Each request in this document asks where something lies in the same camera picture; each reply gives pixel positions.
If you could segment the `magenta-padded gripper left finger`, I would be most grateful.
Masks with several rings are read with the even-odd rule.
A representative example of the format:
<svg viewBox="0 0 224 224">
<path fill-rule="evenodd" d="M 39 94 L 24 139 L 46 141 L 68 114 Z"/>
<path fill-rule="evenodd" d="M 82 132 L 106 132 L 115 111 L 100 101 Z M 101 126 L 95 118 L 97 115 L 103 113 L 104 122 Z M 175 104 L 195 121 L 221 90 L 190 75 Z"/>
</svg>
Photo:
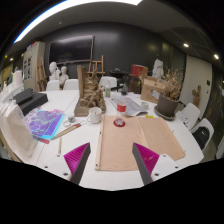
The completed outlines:
<svg viewBox="0 0 224 224">
<path fill-rule="evenodd" d="M 65 155 L 56 154 L 43 165 L 43 169 L 78 185 L 90 152 L 90 144 L 85 143 Z"/>
</svg>

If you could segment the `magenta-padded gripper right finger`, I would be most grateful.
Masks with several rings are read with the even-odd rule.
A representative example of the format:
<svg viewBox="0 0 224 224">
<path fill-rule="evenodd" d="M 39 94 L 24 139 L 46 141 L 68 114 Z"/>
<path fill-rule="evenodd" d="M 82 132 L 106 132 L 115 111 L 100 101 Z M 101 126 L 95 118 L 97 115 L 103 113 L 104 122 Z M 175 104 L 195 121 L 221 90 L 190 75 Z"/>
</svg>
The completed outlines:
<svg viewBox="0 0 224 224">
<path fill-rule="evenodd" d="M 180 166 L 169 155 L 159 155 L 140 144 L 133 144 L 132 153 L 144 185 L 180 170 Z"/>
</svg>

